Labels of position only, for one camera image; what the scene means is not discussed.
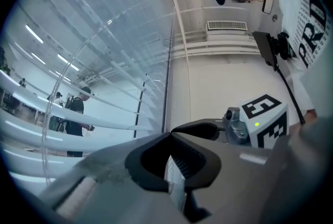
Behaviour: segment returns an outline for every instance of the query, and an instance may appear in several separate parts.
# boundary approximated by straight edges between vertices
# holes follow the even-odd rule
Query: man in white shirt
[[[57,92],[56,98],[54,99],[53,103],[56,104],[56,105],[62,106],[62,101],[60,99],[61,97],[62,97],[61,93]],[[52,116],[50,118],[50,122],[48,124],[48,128],[50,130],[56,130],[56,128],[57,128],[57,117],[56,116]]]
[[[331,13],[322,0],[279,0],[279,4],[283,13],[282,31],[289,35],[292,54],[287,65],[295,98],[300,109],[306,112],[305,121],[310,123],[317,116],[332,116]]]

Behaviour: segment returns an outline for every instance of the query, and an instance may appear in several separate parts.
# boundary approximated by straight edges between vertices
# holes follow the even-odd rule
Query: black cap
[[[85,91],[85,92],[87,92],[87,93],[89,93],[89,94],[92,93],[92,91],[91,91],[88,87],[83,87],[83,88],[81,88],[81,90],[82,90],[82,91]]]

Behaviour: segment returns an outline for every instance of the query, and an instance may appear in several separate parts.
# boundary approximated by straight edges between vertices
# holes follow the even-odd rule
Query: black shirt
[[[81,98],[74,98],[69,109],[83,113],[84,105]],[[66,125],[66,132],[67,134],[82,136],[82,127],[77,122],[68,121]]]

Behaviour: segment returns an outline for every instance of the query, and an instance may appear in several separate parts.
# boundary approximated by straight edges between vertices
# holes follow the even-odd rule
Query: black cable
[[[304,125],[304,124],[305,124],[304,117],[303,117],[303,115],[302,115],[302,112],[301,112],[300,108],[298,107],[298,104],[297,104],[297,102],[296,102],[296,99],[295,99],[295,97],[294,97],[294,95],[293,95],[293,93],[292,93],[292,91],[291,91],[291,89],[290,89],[290,87],[289,87],[289,85],[288,85],[288,83],[287,83],[285,77],[282,75],[281,70],[279,69],[279,67],[276,67],[276,71],[279,73],[279,75],[281,76],[283,82],[285,83],[285,85],[286,85],[286,87],[287,87],[287,89],[288,89],[288,92],[289,92],[290,98],[291,98],[293,104],[295,105],[295,108],[296,108],[296,111],[297,111],[297,115],[298,115],[298,117],[299,117],[299,119],[300,119],[301,125]]]

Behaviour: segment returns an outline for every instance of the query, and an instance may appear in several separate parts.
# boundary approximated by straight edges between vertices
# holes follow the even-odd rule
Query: person
[[[87,92],[89,94],[91,94],[91,90],[88,87],[83,87],[81,88],[82,91]],[[76,98],[74,98],[71,101],[70,107],[69,109],[78,113],[83,114],[84,111],[84,104],[83,102],[86,102],[89,99],[89,96],[84,94],[84,93],[80,93]],[[71,134],[71,135],[76,135],[76,136],[83,136],[82,135],[82,128],[87,129],[89,131],[93,131],[94,127],[93,126],[89,126],[87,124],[82,124],[82,123],[77,123],[74,121],[67,121],[66,124],[66,132],[67,134]],[[73,152],[73,151],[67,151],[67,156],[69,157],[82,157],[82,152]]]
[[[23,78],[22,80],[20,80],[19,84],[20,84],[23,88],[25,88],[25,86],[26,86],[25,78]]]
[[[62,97],[61,93],[57,92],[56,98],[54,99],[53,103],[56,104],[56,105],[62,106],[62,101],[60,99],[61,97]],[[58,118],[56,116],[51,116],[50,117],[50,122],[48,124],[48,128],[50,130],[56,130],[56,128],[57,128],[57,122],[58,122]]]
[[[282,31],[289,36],[291,58],[286,63],[295,98],[306,112],[305,122],[312,123],[317,116],[330,116],[333,108],[332,17],[323,0],[279,0],[279,5]],[[299,129],[299,124],[290,127],[290,133]]]

